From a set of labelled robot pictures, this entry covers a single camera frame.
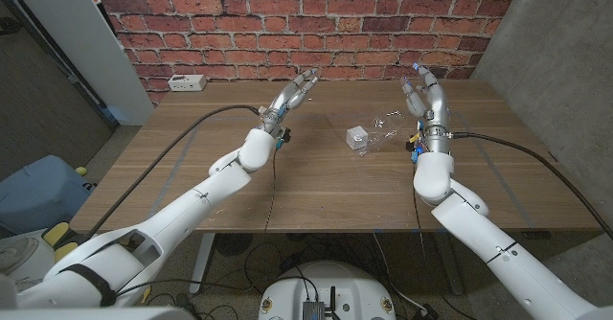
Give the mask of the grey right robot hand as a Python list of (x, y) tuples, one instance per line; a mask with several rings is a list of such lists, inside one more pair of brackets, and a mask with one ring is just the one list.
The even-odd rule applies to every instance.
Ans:
[(402, 92), (409, 112), (423, 119), (420, 135), (429, 151), (448, 154), (450, 152), (450, 114), (443, 87), (436, 76), (426, 67), (414, 63), (413, 68), (425, 83), (417, 89), (407, 79), (402, 81)]

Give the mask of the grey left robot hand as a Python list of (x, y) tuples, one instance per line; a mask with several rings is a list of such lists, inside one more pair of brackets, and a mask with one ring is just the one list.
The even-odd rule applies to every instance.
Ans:
[(308, 92), (317, 83), (318, 69), (308, 69), (290, 81), (261, 114), (257, 129), (263, 130), (275, 137), (281, 130), (284, 116), (298, 108), (307, 98)]

